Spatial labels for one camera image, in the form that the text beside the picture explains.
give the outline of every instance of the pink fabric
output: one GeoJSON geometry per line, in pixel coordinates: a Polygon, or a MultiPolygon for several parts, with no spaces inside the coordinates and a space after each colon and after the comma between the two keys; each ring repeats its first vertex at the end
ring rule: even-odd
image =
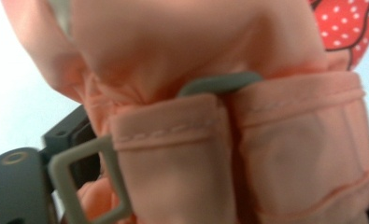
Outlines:
{"type": "MultiPolygon", "coordinates": [[[[367,222],[369,127],[346,70],[369,26],[326,52],[333,3],[73,0],[69,39],[47,1],[3,0],[52,88],[113,136],[138,217],[123,223],[144,224],[367,222]],[[198,77],[243,71],[264,81],[174,99],[198,77]]],[[[118,202],[106,178],[78,194],[89,218],[118,202]]]]}

